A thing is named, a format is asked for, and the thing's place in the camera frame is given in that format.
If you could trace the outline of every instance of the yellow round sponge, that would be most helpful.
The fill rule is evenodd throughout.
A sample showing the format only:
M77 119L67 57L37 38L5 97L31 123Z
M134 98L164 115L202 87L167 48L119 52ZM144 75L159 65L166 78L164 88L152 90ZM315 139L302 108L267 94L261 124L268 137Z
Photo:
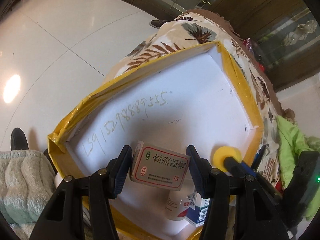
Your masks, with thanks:
M223 146L215 151L212 158L212 164L219 170L227 172L223 165L223 162L227 157L233 157L239 163L242 161L242 156L239 149L230 146Z

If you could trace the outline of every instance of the brown medicine box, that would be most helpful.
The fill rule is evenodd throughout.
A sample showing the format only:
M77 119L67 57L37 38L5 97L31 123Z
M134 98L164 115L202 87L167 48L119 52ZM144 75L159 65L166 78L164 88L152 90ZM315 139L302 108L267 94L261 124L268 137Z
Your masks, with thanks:
M130 179L159 188L179 191L190 156L139 141L132 157Z

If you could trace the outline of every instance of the barcode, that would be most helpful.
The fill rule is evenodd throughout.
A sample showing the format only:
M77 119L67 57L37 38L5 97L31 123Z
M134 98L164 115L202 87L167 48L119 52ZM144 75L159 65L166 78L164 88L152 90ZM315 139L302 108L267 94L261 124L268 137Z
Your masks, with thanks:
M193 191L193 194L192 194L192 198L190 200L190 206L195 206L195 200L196 200L196 195L197 195L197 192L196 190Z
M204 208L200 211L199 222L205 220L205 216L207 215L208 208Z

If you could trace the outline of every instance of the green otc label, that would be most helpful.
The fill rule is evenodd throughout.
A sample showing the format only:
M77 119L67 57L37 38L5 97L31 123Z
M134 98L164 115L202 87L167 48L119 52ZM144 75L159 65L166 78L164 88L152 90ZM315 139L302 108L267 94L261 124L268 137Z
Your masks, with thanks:
M151 152L147 152L146 154L146 160L148 160L150 158Z

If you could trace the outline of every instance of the metal screw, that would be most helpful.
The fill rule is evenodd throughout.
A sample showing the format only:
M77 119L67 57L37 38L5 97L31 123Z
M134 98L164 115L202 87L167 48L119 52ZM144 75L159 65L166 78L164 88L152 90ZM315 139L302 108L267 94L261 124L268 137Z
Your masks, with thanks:
M247 176L245 176L245 179L247 180L247 181L254 181L254 176L252 176L252 175L247 175Z
M98 174L99 175L104 175L104 174L106 174L107 173L107 170L106 169L100 169L100 170L98 170Z
M213 169L211 170L211 173L212 173L213 175L218 175L218 174L220 173L220 170L217 169L217 168L213 168Z
M70 182L70 181L72 181L72 180L73 180L73 177L70 176L70 175L68 175L68 176L66 176L66 177L64 178L64 181L65 181L65 182Z

